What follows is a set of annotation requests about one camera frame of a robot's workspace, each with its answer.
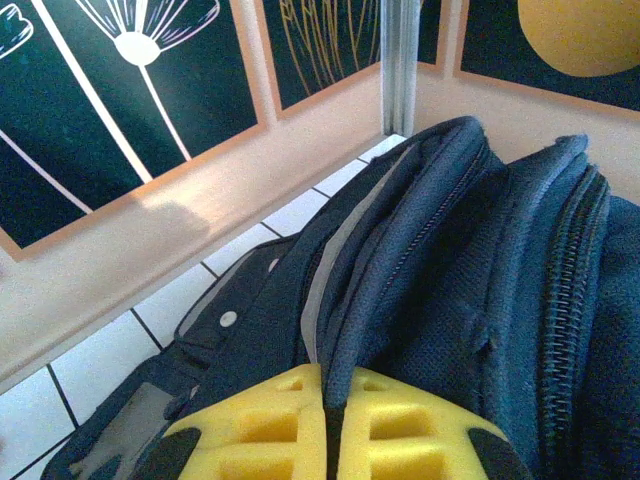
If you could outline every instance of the yellow foam pad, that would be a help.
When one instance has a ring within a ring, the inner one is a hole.
[[[190,415],[165,437],[200,439],[180,480],[315,480],[327,473],[319,365],[302,365]],[[339,480],[486,479],[468,430],[493,424],[435,395],[357,368],[344,412]]]
[[[341,480],[486,479],[467,431],[493,424],[442,398],[357,368],[342,425]]]
[[[183,418],[200,440],[180,480],[325,479],[320,368],[301,365]]]

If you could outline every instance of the framed poster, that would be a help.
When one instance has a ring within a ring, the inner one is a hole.
[[[640,1],[465,0],[455,76],[640,120]]]
[[[418,67],[442,72],[447,54],[450,0],[422,0]]]
[[[12,257],[263,128],[238,1],[0,0],[0,245]]]
[[[376,71],[382,0],[255,0],[278,118]]]

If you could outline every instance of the metal pole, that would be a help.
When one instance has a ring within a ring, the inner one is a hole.
[[[386,135],[413,133],[420,0],[382,0],[382,122]]]

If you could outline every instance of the beige wall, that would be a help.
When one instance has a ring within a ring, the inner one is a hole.
[[[0,392],[380,138],[379,74],[277,122],[252,2],[239,2],[269,130],[19,263],[0,251]]]
[[[640,203],[640,122],[453,78],[461,4],[452,2],[444,78],[418,75],[416,131],[452,117],[475,115],[505,162],[550,145],[556,137],[587,133],[591,162],[600,166],[613,193]]]

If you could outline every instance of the grout line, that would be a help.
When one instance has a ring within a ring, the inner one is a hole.
[[[153,340],[153,343],[156,344],[156,347],[158,347],[158,349],[160,351],[164,350],[162,348],[162,344],[158,341],[158,339],[156,338],[156,336],[153,334],[153,332],[151,332],[151,329],[149,327],[147,327],[147,324],[144,323],[144,320],[142,320],[142,317],[138,314],[138,312],[135,311],[135,309],[131,309],[131,314],[136,317],[136,320],[138,320],[138,323],[140,324],[140,326],[142,328],[144,328],[144,331],[147,332],[147,335],[149,335],[151,337],[151,340]]]
[[[313,190],[314,192],[318,192],[323,197],[327,197],[329,200],[331,200],[331,197],[329,195],[327,195],[326,193],[324,193],[321,190],[318,190],[316,187],[311,187],[311,190]]]
[[[40,460],[42,460],[44,457],[46,457],[47,455],[49,455],[51,452],[53,452],[56,448],[58,448],[60,445],[62,445],[64,442],[66,442],[67,440],[69,440],[69,438],[71,437],[71,435],[73,435],[74,432],[71,432],[70,434],[68,434],[66,437],[64,437],[62,440],[60,440],[58,443],[56,443],[53,447],[49,448],[46,452],[44,452],[42,455],[40,455],[38,458],[36,458],[35,460],[32,460],[31,463],[29,465],[27,465],[26,467],[24,467],[22,470],[20,470],[18,473],[16,473],[13,477],[11,477],[9,480],[16,480],[20,475],[23,475],[25,473],[27,473],[27,470],[29,470],[31,467],[33,467],[36,463],[38,463]]]
[[[53,380],[53,384],[56,386],[56,390],[58,390],[58,394],[60,395],[60,399],[64,405],[64,408],[67,410],[69,414],[69,418],[71,419],[71,423],[73,423],[73,428],[78,428],[80,424],[78,423],[78,419],[76,418],[73,410],[71,409],[71,404],[69,400],[67,400],[67,396],[64,394],[64,390],[62,390],[62,385],[58,381],[58,377],[56,376],[56,372],[53,371],[53,367],[50,363],[47,364],[47,370],[49,371],[49,375],[51,376],[51,380]]]
[[[278,232],[276,232],[273,228],[271,228],[269,225],[267,225],[264,222],[260,222],[260,225],[262,225],[263,227],[265,227],[267,230],[271,230],[273,233],[275,233],[279,238],[284,238],[282,235],[280,235]]]
[[[204,261],[203,261],[203,262],[200,262],[200,265],[202,265],[202,266],[205,268],[205,270],[206,270],[207,272],[209,272],[211,275],[213,275],[213,278],[215,278],[216,280],[220,280],[220,277],[219,277],[218,275],[216,275],[216,272],[214,272],[213,270],[211,270],[211,268],[209,267],[209,265],[207,265],[206,263],[204,263]]]

